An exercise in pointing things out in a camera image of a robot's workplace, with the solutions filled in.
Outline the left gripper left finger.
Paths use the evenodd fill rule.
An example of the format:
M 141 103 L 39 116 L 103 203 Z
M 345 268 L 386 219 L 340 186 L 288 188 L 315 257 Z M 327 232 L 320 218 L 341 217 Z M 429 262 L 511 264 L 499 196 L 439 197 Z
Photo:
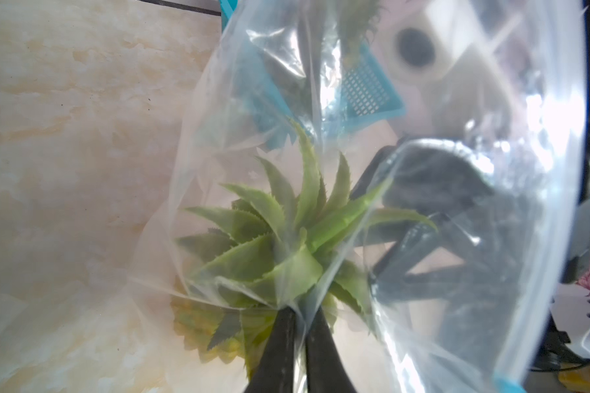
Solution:
M 261 361 L 245 393 L 293 393 L 297 316 L 278 312 Z

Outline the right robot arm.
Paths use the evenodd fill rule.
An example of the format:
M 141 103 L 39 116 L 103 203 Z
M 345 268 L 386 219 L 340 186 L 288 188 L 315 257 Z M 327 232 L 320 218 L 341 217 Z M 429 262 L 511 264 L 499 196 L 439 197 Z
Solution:
M 376 223 L 352 238 L 388 358 L 507 373 L 581 358 L 553 294 L 590 267 L 590 1 L 386 1 L 374 52 L 406 100 Z

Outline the pineapple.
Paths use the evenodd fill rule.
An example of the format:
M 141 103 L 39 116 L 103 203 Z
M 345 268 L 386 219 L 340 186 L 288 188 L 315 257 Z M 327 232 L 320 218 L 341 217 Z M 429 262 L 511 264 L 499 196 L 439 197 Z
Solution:
M 370 221 L 383 223 L 388 213 L 392 221 L 432 223 L 414 211 L 378 206 L 391 186 L 388 180 L 352 198 L 345 155 L 328 186 L 311 137 L 301 126 L 294 131 L 303 167 L 299 189 L 272 160 L 257 157 L 267 188 L 222 183 L 234 197 L 229 206 L 189 206 L 187 212 L 208 227 L 175 241 L 193 260 L 175 284 L 186 294 L 171 303 L 175 333 L 200 362 L 240 359 L 249 377 L 282 309 L 303 312 L 312 301 L 335 321 L 343 304 L 363 324 L 373 324 L 365 272 L 339 255 Z

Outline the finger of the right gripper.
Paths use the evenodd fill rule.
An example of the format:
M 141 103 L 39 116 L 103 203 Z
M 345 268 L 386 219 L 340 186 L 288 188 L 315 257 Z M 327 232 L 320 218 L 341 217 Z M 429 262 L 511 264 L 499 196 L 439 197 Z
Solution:
M 377 301 L 517 293 L 520 254 L 511 248 L 508 229 L 464 216 L 433 218 L 436 229 L 427 224 L 384 226 L 382 234 L 392 245 L 368 280 Z

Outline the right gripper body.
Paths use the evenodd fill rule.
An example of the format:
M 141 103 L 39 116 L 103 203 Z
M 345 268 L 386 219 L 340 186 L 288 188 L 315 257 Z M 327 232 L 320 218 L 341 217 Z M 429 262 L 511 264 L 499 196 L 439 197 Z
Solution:
M 355 245 L 383 243 L 418 246 L 447 242 L 466 246 L 529 246 L 534 243 L 537 213 L 534 191 L 499 172 L 493 161 L 460 142 L 403 139 L 382 147 L 352 189 L 352 198 L 384 179 L 393 183 L 383 208 L 407 209 L 431 220 L 370 221 Z

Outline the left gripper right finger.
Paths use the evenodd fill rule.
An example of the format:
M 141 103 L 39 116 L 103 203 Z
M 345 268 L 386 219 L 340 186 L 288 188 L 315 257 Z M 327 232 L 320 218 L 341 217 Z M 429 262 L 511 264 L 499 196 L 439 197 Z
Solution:
M 306 375 L 310 393 L 356 393 L 337 351 L 323 309 L 306 334 Z

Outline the zip-top bag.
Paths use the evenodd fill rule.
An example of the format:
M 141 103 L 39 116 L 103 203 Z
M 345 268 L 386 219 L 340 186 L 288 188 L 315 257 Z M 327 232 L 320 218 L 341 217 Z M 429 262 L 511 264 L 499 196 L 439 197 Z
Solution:
M 580 1 L 223 1 L 130 289 L 174 392 L 518 392 L 580 197 Z

